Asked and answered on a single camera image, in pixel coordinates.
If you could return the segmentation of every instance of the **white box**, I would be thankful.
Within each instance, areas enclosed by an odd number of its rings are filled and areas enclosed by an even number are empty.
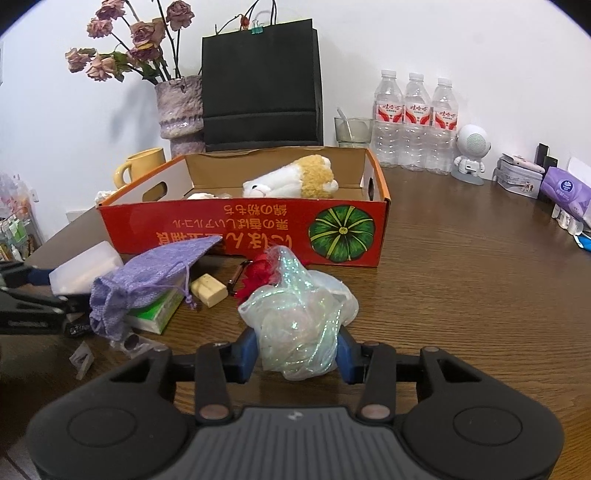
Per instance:
[[[508,192],[536,199],[543,177],[536,171],[499,160],[492,179]]]

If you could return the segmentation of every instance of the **plush toy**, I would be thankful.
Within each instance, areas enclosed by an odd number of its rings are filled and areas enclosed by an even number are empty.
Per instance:
[[[339,189],[330,160],[310,155],[243,185],[244,198],[329,199]]]

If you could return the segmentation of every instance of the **white plush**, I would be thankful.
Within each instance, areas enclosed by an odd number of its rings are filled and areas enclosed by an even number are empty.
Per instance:
[[[323,160],[322,162],[318,162],[317,168],[324,170],[319,173],[321,175],[323,174],[323,176],[330,174],[332,180],[323,183],[320,186],[320,190],[325,193],[322,195],[323,197],[332,197],[332,194],[339,189],[339,184],[334,180],[334,176],[332,175],[330,160],[326,157],[321,157],[320,155],[311,155],[309,157],[301,158],[285,167],[281,167],[278,170],[274,170],[266,175],[258,177],[257,179],[244,182],[242,185],[242,196],[244,198],[301,198],[303,196],[302,190],[305,181],[304,169],[301,166],[301,162],[306,160],[309,162],[309,159],[312,157],[318,157]],[[312,172],[310,175],[310,172],[308,171],[308,181],[310,181],[310,177],[314,176],[316,176],[315,172]]]

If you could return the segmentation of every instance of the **brown table surface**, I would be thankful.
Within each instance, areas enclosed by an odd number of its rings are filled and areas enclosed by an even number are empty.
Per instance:
[[[343,280],[358,298],[350,331],[401,353],[438,345],[549,407],[566,432],[554,480],[591,472],[591,254],[550,218],[547,207],[493,183],[482,187],[451,177],[399,168],[386,172],[392,206],[377,269],[319,267]],[[207,257],[199,268],[227,281],[237,258]],[[177,311],[158,338],[174,353],[232,340],[244,325],[234,299],[210,310]],[[90,338],[94,378],[125,360],[105,340]],[[79,383],[68,357],[79,340],[58,336],[0,339],[0,446],[22,436],[41,406]],[[176,404],[192,411],[192,384]],[[331,404],[354,406],[360,387],[333,372],[290,383],[261,372],[230,385],[237,406]],[[400,385],[398,411],[414,404],[413,385]]]

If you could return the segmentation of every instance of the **yellow mug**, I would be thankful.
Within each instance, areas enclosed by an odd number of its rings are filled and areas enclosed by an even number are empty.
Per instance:
[[[135,181],[153,169],[158,168],[160,165],[164,165],[164,163],[166,163],[166,159],[164,158],[163,148],[150,148],[149,150],[131,155],[123,165],[115,170],[115,174],[113,175],[115,187],[120,189],[127,185],[123,179],[125,170],[129,170],[129,178],[131,181]]]

